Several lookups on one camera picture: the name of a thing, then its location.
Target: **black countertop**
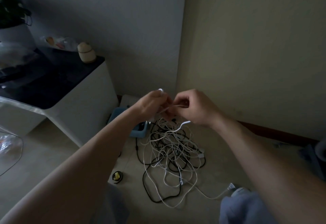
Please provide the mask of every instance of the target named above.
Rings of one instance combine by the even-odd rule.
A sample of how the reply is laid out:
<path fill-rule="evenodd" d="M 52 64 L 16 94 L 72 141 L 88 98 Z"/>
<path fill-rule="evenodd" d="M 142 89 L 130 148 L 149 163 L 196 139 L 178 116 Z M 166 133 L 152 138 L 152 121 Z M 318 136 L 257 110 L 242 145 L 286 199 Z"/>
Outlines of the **black countertop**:
<path fill-rule="evenodd" d="M 22 67 L 25 76 L 0 84 L 0 96 L 49 109 L 104 62 L 97 56 L 95 62 L 85 64 L 77 52 L 51 48 L 35 52 L 40 56 Z"/>

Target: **potted plant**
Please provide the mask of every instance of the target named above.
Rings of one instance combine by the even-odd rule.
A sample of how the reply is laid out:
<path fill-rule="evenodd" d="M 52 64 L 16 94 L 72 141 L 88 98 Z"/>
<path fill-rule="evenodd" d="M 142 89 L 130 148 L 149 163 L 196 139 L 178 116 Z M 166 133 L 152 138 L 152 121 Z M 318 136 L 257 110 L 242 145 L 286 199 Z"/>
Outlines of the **potted plant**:
<path fill-rule="evenodd" d="M 29 49 L 36 49 L 35 41 L 27 25 L 31 12 L 22 0 L 0 0 L 0 42 L 17 43 Z"/>

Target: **blue container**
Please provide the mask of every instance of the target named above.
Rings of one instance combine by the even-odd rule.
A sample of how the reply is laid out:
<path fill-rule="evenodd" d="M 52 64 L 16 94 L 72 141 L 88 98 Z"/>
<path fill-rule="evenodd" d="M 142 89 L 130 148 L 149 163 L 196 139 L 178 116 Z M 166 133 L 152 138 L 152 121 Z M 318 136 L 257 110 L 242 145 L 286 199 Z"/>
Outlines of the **blue container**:
<path fill-rule="evenodd" d="M 123 113 L 126 110 L 127 110 L 127 108 L 124 108 L 124 107 L 116 107 L 115 109 L 113 109 L 113 112 L 108 120 L 108 123 L 110 123 L 112 120 L 114 120 L 117 116 L 119 116 L 121 113 Z M 147 121 L 139 123 L 138 125 L 136 125 L 135 128 L 132 129 L 129 136 L 144 138 L 146 136 L 147 124 L 148 124 Z"/>

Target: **pile of cables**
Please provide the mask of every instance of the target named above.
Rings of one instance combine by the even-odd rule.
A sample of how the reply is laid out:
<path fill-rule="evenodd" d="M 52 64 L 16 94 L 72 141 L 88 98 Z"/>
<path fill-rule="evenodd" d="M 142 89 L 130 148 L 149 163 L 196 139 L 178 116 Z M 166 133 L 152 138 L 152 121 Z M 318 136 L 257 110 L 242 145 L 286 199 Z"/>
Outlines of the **pile of cables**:
<path fill-rule="evenodd" d="M 142 144 L 144 145 L 143 160 L 139 157 L 138 142 L 136 138 L 137 157 L 145 167 L 145 172 L 142 177 L 144 189 L 152 202 L 162 202 L 170 208 L 177 207 L 193 188 L 197 189 L 202 195 L 209 199 L 217 199 L 229 190 L 228 188 L 219 196 L 210 198 L 196 186 L 198 180 L 197 170 L 206 164 L 206 157 L 204 155 L 204 149 L 199 148 L 198 145 L 192 141 L 193 134 L 190 129 L 184 125 L 185 123 L 189 123 L 189 121 L 177 123 L 175 119 L 172 122 L 168 122 L 165 119 L 158 119 L 155 123 L 152 123 L 151 134 L 146 143 Z M 188 136 L 185 132 L 185 128 L 189 131 Z M 150 160 L 145 162 L 144 155 L 147 146 L 150 146 L 152 151 Z M 149 169 L 157 167 L 162 168 L 165 172 L 163 177 L 164 184 L 168 187 L 178 188 L 177 194 L 167 197 L 161 196 L 158 186 L 149 175 Z M 178 183 L 175 185 L 169 185 L 166 180 L 168 175 L 176 177 Z M 160 200 L 155 201 L 150 195 L 144 181 L 146 176 L 154 184 Z M 186 191 L 179 203 L 175 206 L 167 204 L 166 200 L 180 196 L 181 187 L 185 184 L 189 184 L 191 187 Z"/>

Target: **white flower pot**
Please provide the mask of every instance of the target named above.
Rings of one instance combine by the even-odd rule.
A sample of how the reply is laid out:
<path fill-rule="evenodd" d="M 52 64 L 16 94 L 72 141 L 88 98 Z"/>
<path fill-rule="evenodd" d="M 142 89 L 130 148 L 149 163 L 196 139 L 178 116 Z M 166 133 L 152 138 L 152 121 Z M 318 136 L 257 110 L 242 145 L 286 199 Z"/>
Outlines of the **white flower pot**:
<path fill-rule="evenodd" d="M 0 29 L 0 42 L 18 43 L 25 48 L 36 49 L 34 38 L 26 24 Z"/>

